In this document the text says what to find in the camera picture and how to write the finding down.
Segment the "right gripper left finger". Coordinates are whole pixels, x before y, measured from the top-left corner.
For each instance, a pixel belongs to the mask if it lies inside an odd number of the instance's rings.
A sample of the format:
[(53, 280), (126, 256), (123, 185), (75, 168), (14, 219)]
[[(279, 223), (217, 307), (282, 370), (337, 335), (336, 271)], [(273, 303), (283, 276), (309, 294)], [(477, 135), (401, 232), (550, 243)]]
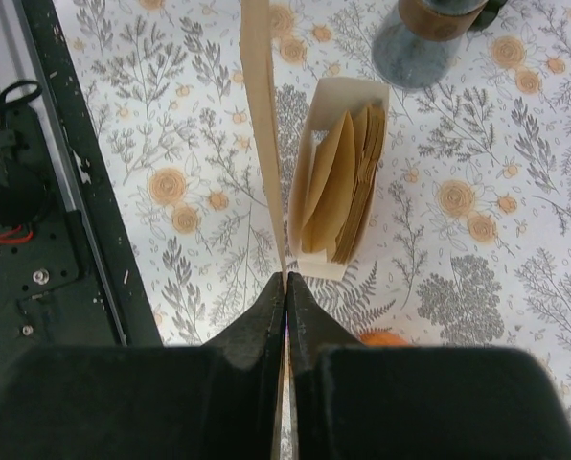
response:
[(200, 346), (37, 348), (0, 386), (0, 459), (276, 459), (285, 287)]

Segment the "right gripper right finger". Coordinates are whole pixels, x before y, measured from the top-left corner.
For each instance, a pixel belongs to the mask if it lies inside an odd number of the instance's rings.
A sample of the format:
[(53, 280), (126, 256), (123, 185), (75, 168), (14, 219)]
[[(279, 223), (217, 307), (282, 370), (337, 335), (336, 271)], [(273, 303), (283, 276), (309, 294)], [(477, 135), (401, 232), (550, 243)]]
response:
[(286, 309), (302, 459), (571, 459), (571, 426), (529, 354), (363, 345), (290, 273)]

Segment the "orange glass carafe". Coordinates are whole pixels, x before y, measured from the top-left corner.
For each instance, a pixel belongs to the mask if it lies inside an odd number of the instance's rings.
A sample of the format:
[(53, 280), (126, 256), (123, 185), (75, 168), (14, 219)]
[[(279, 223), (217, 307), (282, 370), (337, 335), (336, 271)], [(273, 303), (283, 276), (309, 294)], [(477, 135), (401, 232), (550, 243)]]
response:
[(400, 336), (390, 332), (367, 332), (359, 336), (359, 340), (370, 347), (403, 347), (409, 343)]

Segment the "paper filter holder box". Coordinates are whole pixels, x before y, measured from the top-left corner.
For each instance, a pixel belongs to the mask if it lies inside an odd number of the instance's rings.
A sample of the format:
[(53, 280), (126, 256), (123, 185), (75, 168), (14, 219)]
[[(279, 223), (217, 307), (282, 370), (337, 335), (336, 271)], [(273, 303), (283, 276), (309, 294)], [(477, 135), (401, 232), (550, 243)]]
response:
[(385, 152), (390, 88), (353, 78), (318, 81), (300, 136), (288, 238), (302, 275), (339, 281), (361, 248)]

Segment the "brown paper coffee filter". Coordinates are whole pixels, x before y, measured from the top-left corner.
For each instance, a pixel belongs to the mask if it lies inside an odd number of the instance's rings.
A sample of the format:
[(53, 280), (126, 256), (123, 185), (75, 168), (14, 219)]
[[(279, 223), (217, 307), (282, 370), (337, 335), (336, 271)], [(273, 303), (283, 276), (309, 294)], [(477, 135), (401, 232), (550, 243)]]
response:
[(241, 2), (240, 59), (264, 192), (281, 264), (282, 281), (286, 285), (286, 243), (278, 151), (278, 123), (270, 12), (267, 1), (243, 0)]

